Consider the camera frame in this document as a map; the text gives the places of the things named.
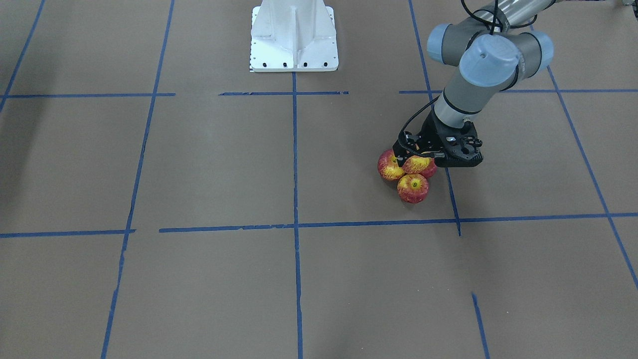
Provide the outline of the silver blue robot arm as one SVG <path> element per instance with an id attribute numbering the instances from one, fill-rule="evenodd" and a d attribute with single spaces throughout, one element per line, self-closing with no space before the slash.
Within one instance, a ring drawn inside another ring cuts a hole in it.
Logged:
<path id="1" fill-rule="evenodd" d="M 456 70 L 413 134 L 401 129 L 393 145 L 399 166 L 412 157 L 431 158 L 442 168 L 474 167 L 483 161 L 474 120 L 496 93 L 513 88 L 549 66 L 554 44 L 530 26 L 553 0 L 494 0 L 467 11 L 460 23 L 442 23 L 429 34 L 428 56 Z"/>

